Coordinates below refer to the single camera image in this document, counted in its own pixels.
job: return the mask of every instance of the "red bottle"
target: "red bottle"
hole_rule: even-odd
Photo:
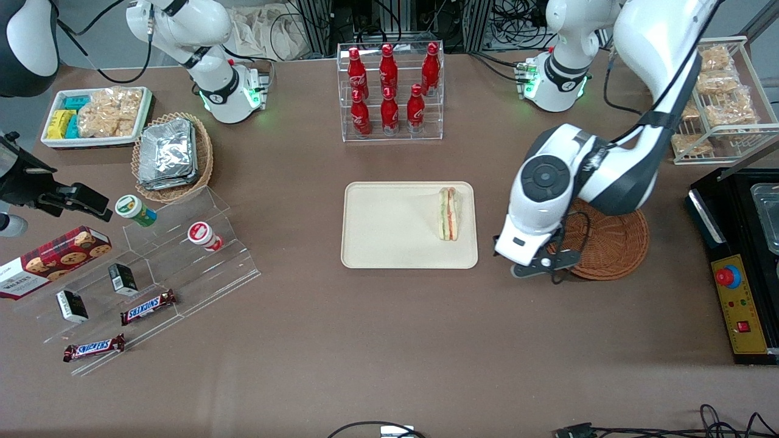
[[[400,123],[398,122],[399,111],[397,103],[395,103],[395,90],[384,87],[382,95],[384,96],[384,101],[382,101],[382,129],[385,136],[392,137],[400,131]]]
[[[368,100],[368,73],[360,61],[360,51],[356,47],[349,48],[349,85],[352,90],[360,90],[362,98]]]
[[[362,101],[362,91],[351,91],[351,121],[354,123],[354,131],[357,138],[365,139],[371,135],[371,118],[368,114],[368,105]]]
[[[438,43],[428,44],[428,55],[422,62],[422,94],[435,96],[438,92],[441,62],[438,58]]]
[[[397,94],[397,63],[392,56],[392,51],[391,44],[382,46],[382,61],[379,63],[379,74],[381,75],[382,90],[384,90],[384,87],[389,87]]]
[[[425,122],[425,99],[422,99],[422,85],[415,83],[411,86],[411,97],[408,99],[406,109],[408,132],[419,134],[422,132],[422,124]]]

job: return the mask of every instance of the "wicker basket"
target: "wicker basket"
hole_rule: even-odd
[[[197,166],[200,170],[200,178],[194,184],[180,185],[179,187],[171,187],[169,189],[162,190],[146,190],[140,184],[136,184],[138,193],[144,198],[161,203],[171,203],[183,196],[187,196],[189,193],[194,192],[201,187],[208,185],[208,181],[211,179],[211,171],[213,170],[213,148],[211,147],[211,138],[208,137],[208,132],[203,126],[203,123],[198,120],[197,117],[187,113],[175,112],[173,114],[166,114],[162,117],[155,118],[149,125],[159,125],[167,123],[174,118],[181,117],[186,118],[195,126],[195,141],[197,147]],[[140,137],[136,139],[136,144],[132,147],[132,174],[138,179],[138,169],[140,166]]]
[[[636,270],[649,250],[649,226],[643,213],[606,216],[582,200],[574,200],[571,211],[590,217],[590,237],[581,261],[571,272],[588,280],[616,280]],[[574,214],[566,223],[562,247],[580,249],[587,232],[587,219]]]

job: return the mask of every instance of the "cookie box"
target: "cookie box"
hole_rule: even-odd
[[[22,298],[108,251],[111,240],[82,225],[0,267],[0,298]]]

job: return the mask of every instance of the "brown table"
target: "brown table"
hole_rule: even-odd
[[[446,68],[444,140],[403,146],[341,142],[332,61],[279,64],[267,111],[238,125],[206,113],[184,69],[150,69],[138,84],[157,97],[155,115],[188,111],[206,124],[211,185],[263,275],[84,378],[39,345],[35,321],[0,302],[0,435],[309,438],[382,419],[431,438],[543,437],[585,421],[694,427],[701,403],[738,422],[760,410],[776,425],[779,369],[731,364],[703,243],[682,205],[689,183],[712,168],[663,163],[643,209],[649,254],[628,278],[516,280],[510,262],[492,257],[492,236],[531,141],[563,122],[614,136],[635,116],[603,103],[604,55],[564,114],[519,101],[467,56],[448,56]],[[614,101],[647,106],[624,69],[612,81]],[[55,86],[107,84],[65,69]],[[128,149],[35,153],[63,182],[114,200],[132,192]],[[382,180],[472,184],[477,266],[342,266],[344,188]],[[0,243],[0,263],[78,224],[114,239],[127,224],[23,215],[31,231]],[[351,436],[378,433],[361,432]]]

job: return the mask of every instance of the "white tray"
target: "white tray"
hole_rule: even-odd
[[[438,235],[439,191],[462,199],[460,237]],[[474,189],[467,182],[352,182],[344,195],[341,262],[367,269],[470,269],[478,261]]]
[[[138,108],[138,115],[136,116],[136,124],[132,127],[132,134],[122,137],[102,137],[102,138],[86,138],[86,139],[48,139],[46,138],[46,131],[49,124],[51,124],[51,118],[54,117],[54,111],[62,108],[62,103],[66,97],[74,96],[89,96],[93,92],[103,90],[102,88],[88,88],[83,90],[63,90],[59,91],[55,97],[54,102],[51,103],[51,109],[49,109],[49,116],[46,118],[46,124],[44,125],[44,131],[41,132],[41,143],[50,147],[51,149],[92,149],[98,147],[112,147],[116,145],[132,146],[141,135],[141,130],[146,124],[146,116],[149,114],[149,107],[151,106],[151,91],[146,87],[126,87],[130,90],[141,90],[143,96],[141,97],[141,105]]]

